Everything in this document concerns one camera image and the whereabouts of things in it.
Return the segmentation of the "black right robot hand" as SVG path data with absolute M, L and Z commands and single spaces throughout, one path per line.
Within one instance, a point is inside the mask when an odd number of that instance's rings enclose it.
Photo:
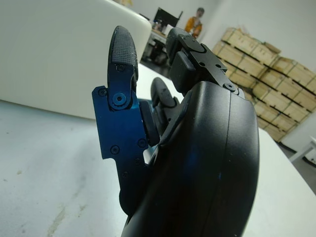
M 166 40 L 173 97 L 160 78 L 136 95 L 129 31 L 113 32 L 107 86 L 92 92 L 102 158 L 116 163 L 124 237 L 240 237 L 259 176 L 253 104 L 204 44 L 180 28 Z

